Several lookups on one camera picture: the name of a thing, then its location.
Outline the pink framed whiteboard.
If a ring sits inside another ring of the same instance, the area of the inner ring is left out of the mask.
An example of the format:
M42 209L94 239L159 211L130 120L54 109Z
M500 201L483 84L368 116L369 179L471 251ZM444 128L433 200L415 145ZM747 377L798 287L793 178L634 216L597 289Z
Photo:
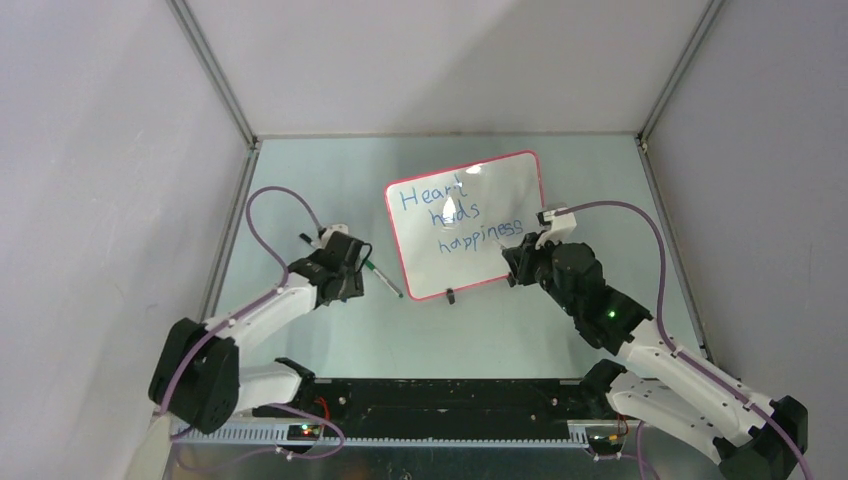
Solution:
M384 201L408 295L424 301L503 279L499 247L540 225L540 160L523 150L388 184Z

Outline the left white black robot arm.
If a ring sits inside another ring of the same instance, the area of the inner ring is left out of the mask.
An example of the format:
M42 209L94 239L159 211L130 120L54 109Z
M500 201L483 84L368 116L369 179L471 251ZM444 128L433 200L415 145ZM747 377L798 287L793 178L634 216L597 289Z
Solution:
M202 322L177 321L168 332L148 387L159 413L172 414L203 434L230 417L278 403L304 416L316 403L305 370L286 360L249 366L255 348L295 319L364 294L361 254L367 243L326 230L318 248L287 265L281 282L229 314Z

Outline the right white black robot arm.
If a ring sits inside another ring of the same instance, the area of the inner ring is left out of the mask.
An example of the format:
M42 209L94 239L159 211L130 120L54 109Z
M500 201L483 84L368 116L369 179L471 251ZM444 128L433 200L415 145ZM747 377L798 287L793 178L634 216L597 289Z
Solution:
M726 479L787 479L808 445L808 411L748 387L660 332L647 308L607 284L585 243L524 237L501 255L512 286L539 286L593 348L611 354L583 378L585 411L645 421L713 461Z

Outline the green capped marker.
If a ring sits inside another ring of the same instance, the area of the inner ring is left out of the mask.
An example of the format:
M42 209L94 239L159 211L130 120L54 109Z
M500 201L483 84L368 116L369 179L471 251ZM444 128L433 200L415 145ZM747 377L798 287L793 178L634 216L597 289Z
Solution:
M374 265L370 260L365 261L365 266L387 287L389 288L395 296L398 298L403 298L404 294L402 290L391 281L385 273L380 270L376 265Z

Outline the black capped marker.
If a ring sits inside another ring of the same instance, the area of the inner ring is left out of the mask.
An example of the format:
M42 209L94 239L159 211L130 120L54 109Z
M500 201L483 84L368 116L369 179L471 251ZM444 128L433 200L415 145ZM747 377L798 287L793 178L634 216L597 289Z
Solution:
M306 233L300 233L300 234L298 235L298 237L299 237L302 241L304 241L305 243L307 243L308 245L310 245L313 249L318 249L318 248L320 247L320 243L319 243L319 242L317 242L316 240L312 239L312 238L311 238L309 235L307 235Z

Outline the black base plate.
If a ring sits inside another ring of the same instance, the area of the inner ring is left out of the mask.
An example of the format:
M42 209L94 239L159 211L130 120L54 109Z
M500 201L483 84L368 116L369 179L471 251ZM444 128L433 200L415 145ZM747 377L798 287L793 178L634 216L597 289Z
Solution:
M592 390L560 379L315 379L290 404L350 436L415 439L553 439L573 422L617 417Z

